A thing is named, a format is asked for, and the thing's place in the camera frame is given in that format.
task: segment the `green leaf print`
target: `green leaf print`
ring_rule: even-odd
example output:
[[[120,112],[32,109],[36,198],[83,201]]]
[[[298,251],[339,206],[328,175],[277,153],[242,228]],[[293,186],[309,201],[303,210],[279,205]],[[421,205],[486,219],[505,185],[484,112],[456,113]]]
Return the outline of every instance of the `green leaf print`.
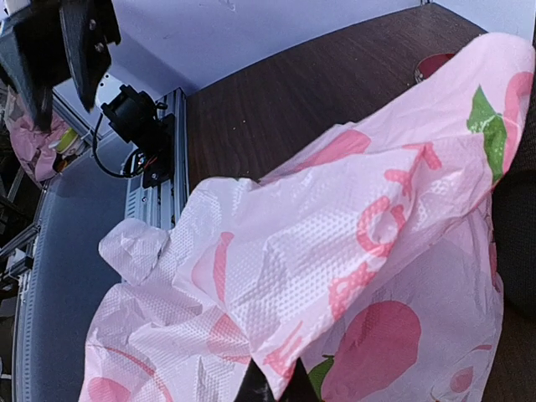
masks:
[[[318,400],[322,400],[322,383],[326,378],[327,372],[333,366],[333,356],[324,356],[324,358],[327,358],[327,360],[324,360],[309,372],[309,380],[317,394]]]
[[[493,110],[482,87],[478,87],[472,98],[472,110],[467,119],[467,128],[484,135],[484,151],[492,169],[493,183],[503,176],[504,148],[507,132],[503,117]]]

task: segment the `wall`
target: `wall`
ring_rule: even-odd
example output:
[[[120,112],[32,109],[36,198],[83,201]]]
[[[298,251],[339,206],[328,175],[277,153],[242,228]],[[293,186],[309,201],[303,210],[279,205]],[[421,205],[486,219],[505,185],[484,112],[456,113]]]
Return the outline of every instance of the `wall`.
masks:
[[[487,31],[506,32],[533,41],[536,0],[437,0]]]
[[[420,0],[114,0],[111,73],[159,97],[187,94],[291,46]],[[81,108],[72,84],[59,92]]]

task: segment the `wooden table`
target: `wooden table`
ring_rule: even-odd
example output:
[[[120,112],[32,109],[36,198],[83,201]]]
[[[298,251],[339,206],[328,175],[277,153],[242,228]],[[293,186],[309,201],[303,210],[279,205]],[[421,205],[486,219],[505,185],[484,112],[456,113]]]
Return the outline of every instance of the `wooden table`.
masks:
[[[190,188],[210,176],[262,177],[330,126],[402,94],[424,57],[482,32],[429,4],[310,40],[201,90],[188,98]]]

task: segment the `black cable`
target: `black cable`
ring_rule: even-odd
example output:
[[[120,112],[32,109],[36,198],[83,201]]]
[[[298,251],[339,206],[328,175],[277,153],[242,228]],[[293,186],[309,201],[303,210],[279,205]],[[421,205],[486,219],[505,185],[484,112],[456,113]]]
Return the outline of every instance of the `black cable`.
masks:
[[[143,168],[140,171],[134,172],[134,173],[115,173],[109,170],[106,166],[104,166],[99,159],[99,156],[97,155],[97,135],[99,133],[99,128],[101,127],[102,119],[104,117],[104,114],[101,113],[99,116],[99,120],[97,121],[97,124],[95,126],[95,130],[93,133],[93,141],[91,143],[91,149],[93,151],[93,158],[95,159],[95,162],[97,163],[97,166],[102,170],[104,173],[106,173],[109,176],[112,176],[113,178],[134,178],[135,176],[138,176],[143,173]],[[136,153],[138,153],[139,150],[134,151],[127,159],[126,163],[130,163],[131,159],[134,157]]]

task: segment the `pink bag in background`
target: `pink bag in background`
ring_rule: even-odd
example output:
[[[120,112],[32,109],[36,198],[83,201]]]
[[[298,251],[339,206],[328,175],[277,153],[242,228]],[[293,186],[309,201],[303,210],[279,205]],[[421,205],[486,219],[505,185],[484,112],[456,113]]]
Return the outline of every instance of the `pink bag in background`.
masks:
[[[24,171],[36,182],[54,177],[56,151],[49,147],[70,129],[55,112],[52,113],[50,133],[42,132],[34,126],[23,105],[20,95],[11,90],[4,115],[9,130],[11,145]]]
[[[503,316],[490,218],[528,109],[532,45],[475,39],[261,180],[211,178],[169,233],[100,243],[126,280],[86,342],[82,402],[276,398],[302,358],[326,402],[479,401]]]

